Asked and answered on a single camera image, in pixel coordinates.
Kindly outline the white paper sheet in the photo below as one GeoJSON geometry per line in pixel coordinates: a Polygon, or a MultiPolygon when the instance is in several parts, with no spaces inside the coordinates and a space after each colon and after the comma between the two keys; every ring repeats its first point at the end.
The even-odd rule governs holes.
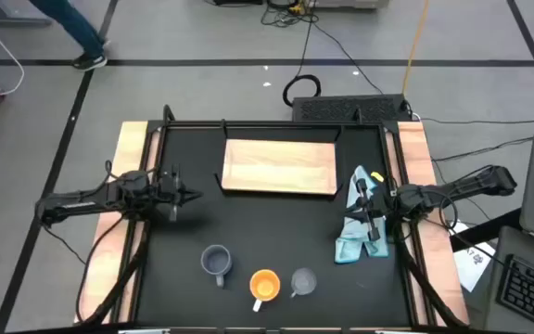
{"type": "Polygon", "coordinates": [[[488,243],[482,242],[475,248],[456,251],[453,254],[461,286],[472,292],[482,274],[490,264],[495,249],[488,243]]]}

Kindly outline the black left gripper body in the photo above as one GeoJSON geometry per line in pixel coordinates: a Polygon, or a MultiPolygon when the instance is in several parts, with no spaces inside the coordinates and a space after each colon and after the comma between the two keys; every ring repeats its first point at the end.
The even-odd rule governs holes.
{"type": "Polygon", "coordinates": [[[168,221],[176,221],[178,209],[184,205],[184,184],[180,166],[173,165],[171,171],[158,177],[155,210],[168,221]]]}

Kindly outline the wooden shelf with black frame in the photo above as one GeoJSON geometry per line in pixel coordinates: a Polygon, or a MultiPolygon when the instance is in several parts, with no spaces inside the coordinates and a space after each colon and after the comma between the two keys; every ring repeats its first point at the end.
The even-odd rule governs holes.
{"type": "Polygon", "coordinates": [[[224,192],[333,198],[343,187],[338,134],[326,127],[228,127],[212,176],[224,192]]]}

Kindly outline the black perforated computer case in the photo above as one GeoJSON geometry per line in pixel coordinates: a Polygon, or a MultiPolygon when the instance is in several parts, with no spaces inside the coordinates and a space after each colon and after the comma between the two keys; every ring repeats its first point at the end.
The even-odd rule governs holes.
{"type": "Polygon", "coordinates": [[[297,97],[292,102],[294,122],[409,121],[403,95],[297,97]]]}

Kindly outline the orange and white mug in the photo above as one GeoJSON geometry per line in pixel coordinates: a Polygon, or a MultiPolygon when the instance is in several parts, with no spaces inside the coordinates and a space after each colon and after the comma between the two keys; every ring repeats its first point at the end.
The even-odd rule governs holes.
{"type": "Polygon", "coordinates": [[[279,294],[280,288],[280,278],[275,271],[261,269],[255,272],[249,281],[249,289],[255,299],[252,310],[257,313],[263,303],[272,301],[279,294]]]}

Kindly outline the person's legs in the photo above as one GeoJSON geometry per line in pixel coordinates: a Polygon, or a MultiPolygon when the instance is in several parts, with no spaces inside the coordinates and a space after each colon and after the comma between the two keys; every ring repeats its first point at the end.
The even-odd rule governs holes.
{"type": "Polygon", "coordinates": [[[69,0],[28,0],[36,9],[56,21],[66,33],[83,49],[80,56],[71,62],[78,71],[90,71],[104,67],[108,59],[103,39],[92,24],[69,0]]]}

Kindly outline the small clear glass cup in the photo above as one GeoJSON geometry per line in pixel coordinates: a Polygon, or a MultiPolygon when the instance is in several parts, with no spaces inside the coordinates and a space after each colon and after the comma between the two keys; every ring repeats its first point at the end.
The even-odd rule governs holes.
{"type": "Polygon", "coordinates": [[[311,294],[317,286],[316,275],[310,268],[299,268],[293,273],[290,286],[291,298],[311,294]]]}

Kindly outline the black keyboard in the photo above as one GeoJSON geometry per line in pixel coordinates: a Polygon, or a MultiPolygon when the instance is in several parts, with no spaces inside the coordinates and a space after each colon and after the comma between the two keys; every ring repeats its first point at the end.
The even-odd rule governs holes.
{"type": "Polygon", "coordinates": [[[508,254],[496,302],[534,323],[534,264],[508,254]]]}

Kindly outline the grey mug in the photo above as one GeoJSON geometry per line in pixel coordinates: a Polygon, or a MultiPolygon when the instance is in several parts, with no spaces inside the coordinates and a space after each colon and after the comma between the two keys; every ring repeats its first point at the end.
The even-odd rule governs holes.
{"type": "Polygon", "coordinates": [[[200,263],[207,274],[215,277],[217,287],[223,289],[233,264],[230,251],[224,245],[210,245],[203,250],[200,263]]]}

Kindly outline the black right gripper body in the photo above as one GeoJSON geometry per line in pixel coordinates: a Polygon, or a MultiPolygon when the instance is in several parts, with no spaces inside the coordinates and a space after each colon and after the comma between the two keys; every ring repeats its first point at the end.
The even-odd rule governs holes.
{"type": "Polygon", "coordinates": [[[356,212],[359,214],[368,214],[370,217],[370,223],[366,224],[369,228],[368,237],[371,241],[377,241],[380,239],[379,228],[375,225],[375,218],[382,218],[390,213],[390,200],[385,197],[384,194],[374,193],[368,195],[367,183],[363,178],[360,178],[355,183],[356,190],[358,191],[358,198],[365,202],[365,208],[362,212],[356,212]]]}

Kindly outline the grey desk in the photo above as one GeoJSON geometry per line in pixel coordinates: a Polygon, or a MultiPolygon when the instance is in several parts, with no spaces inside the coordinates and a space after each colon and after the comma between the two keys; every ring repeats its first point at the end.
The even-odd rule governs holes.
{"type": "Polygon", "coordinates": [[[534,334],[533,322],[496,302],[497,290],[508,254],[521,257],[534,264],[534,237],[511,227],[504,227],[500,231],[495,253],[496,262],[493,265],[490,279],[484,328],[495,331],[534,334]]]}

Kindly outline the grey metal floor stand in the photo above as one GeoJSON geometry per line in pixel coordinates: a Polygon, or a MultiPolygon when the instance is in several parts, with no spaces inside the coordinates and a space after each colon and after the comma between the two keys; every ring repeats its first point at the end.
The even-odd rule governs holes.
{"type": "Polygon", "coordinates": [[[0,27],[6,28],[36,28],[47,27],[52,24],[51,19],[21,17],[14,15],[0,0],[0,27]]]}

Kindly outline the grey box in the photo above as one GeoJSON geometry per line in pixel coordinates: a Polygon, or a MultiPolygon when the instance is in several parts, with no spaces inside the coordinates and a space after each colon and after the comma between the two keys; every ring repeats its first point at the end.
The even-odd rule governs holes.
{"type": "Polygon", "coordinates": [[[377,10],[388,6],[390,0],[307,0],[312,6],[319,8],[372,9],[377,10]]]}

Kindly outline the light blue cloth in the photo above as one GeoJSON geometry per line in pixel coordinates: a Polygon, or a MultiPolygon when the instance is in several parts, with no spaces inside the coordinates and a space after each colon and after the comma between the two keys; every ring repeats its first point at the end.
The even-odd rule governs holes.
{"type": "MultiPolygon", "coordinates": [[[[368,195],[374,193],[383,194],[379,189],[381,182],[375,180],[362,165],[358,165],[350,177],[345,209],[358,198],[355,183],[360,178],[363,178],[367,183],[368,195]]],[[[335,263],[356,263],[360,260],[363,251],[365,251],[368,257],[387,258],[389,256],[386,216],[375,218],[374,222],[380,231],[380,239],[377,241],[371,241],[369,239],[369,228],[366,224],[348,219],[344,210],[343,227],[336,240],[335,263]]]]}

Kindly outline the black desk leg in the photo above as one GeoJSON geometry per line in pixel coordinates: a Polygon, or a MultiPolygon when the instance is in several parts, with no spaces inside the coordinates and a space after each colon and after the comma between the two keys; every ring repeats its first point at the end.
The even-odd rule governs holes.
{"type": "Polygon", "coordinates": [[[451,236],[452,251],[462,251],[473,245],[495,239],[499,236],[500,230],[505,226],[512,227],[515,230],[521,230],[520,216],[521,209],[516,209],[491,219],[486,223],[470,227],[462,232],[457,232],[451,236]]]}

